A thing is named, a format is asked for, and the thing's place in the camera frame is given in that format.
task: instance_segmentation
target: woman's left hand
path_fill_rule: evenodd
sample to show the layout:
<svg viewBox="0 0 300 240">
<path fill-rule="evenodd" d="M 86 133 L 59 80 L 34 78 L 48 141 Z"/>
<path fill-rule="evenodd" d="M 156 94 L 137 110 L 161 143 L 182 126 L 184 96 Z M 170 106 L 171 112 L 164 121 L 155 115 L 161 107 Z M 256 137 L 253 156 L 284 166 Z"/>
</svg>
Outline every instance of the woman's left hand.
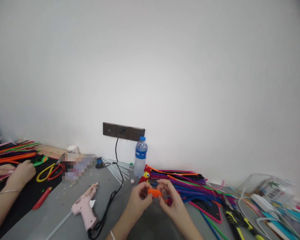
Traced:
<svg viewBox="0 0 300 240">
<path fill-rule="evenodd" d="M 152 189 L 152 186 L 149 183 L 142 182 L 135 186 L 131 191 L 125 212 L 133 219 L 133 221 L 137 221 L 144 210 L 152 203 L 152 193 L 147 196 L 149 188 Z"/>
<path fill-rule="evenodd" d="M 11 171 L 13 171 L 14 169 L 15 167 L 12 166 L 11 164 L 2 165 L 0 166 L 0 176 L 10 174 Z"/>
</svg>

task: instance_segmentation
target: orange craft figure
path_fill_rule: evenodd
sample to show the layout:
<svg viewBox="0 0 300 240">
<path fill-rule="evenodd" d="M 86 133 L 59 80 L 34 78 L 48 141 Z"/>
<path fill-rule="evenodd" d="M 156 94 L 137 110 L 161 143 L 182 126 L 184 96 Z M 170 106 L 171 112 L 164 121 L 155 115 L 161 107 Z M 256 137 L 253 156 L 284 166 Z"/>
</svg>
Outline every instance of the orange craft figure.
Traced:
<svg viewBox="0 0 300 240">
<path fill-rule="evenodd" d="M 160 190 L 158 190 L 158 189 L 148 189 L 148 195 L 150 194 L 150 193 L 152 193 L 152 198 L 154 198 L 154 197 L 162 197 L 162 194 L 161 194 L 161 192 L 160 192 Z"/>
<path fill-rule="evenodd" d="M 148 179 L 149 177 L 151 176 L 151 173 L 150 173 L 150 167 L 148 165 L 146 165 L 145 169 L 144 169 L 144 174 L 143 176 L 140 178 L 140 181 L 139 183 L 142 183 L 142 182 L 147 182 L 149 183 Z"/>
</svg>

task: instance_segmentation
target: bottle label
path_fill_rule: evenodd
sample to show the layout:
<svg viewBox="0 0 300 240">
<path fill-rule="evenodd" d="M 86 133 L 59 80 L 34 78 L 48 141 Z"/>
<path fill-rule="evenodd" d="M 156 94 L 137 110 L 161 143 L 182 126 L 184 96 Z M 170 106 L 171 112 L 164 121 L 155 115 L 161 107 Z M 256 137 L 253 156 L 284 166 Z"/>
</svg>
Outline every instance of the bottle label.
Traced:
<svg viewBox="0 0 300 240">
<path fill-rule="evenodd" d="M 147 151 L 141 152 L 141 151 L 139 151 L 139 150 L 136 149 L 136 158 L 138 158 L 138 159 L 146 159 L 146 157 L 147 157 Z"/>
</svg>

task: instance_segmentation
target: white wall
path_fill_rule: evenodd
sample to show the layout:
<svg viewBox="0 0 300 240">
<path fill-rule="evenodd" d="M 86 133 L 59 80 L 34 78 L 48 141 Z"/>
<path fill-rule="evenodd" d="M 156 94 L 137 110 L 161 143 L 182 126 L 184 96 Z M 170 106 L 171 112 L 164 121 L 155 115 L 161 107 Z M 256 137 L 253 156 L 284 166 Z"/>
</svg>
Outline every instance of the white wall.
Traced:
<svg viewBox="0 0 300 240">
<path fill-rule="evenodd" d="M 153 167 L 300 197 L 300 2 L 0 0 L 0 133 L 115 159 L 104 121 Z"/>
</svg>

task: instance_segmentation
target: water bottle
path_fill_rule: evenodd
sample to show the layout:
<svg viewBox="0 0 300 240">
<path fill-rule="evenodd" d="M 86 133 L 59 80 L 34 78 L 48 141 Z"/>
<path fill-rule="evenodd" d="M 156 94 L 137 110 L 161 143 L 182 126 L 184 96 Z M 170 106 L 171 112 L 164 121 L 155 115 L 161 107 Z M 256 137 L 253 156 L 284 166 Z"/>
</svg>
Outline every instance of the water bottle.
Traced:
<svg viewBox="0 0 300 240">
<path fill-rule="evenodd" d="M 134 161 L 134 175 L 142 177 L 146 166 L 148 145 L 145 137 L 140 137 L 140 141 L 136 145 L 136 160 Z"/>
</svg>

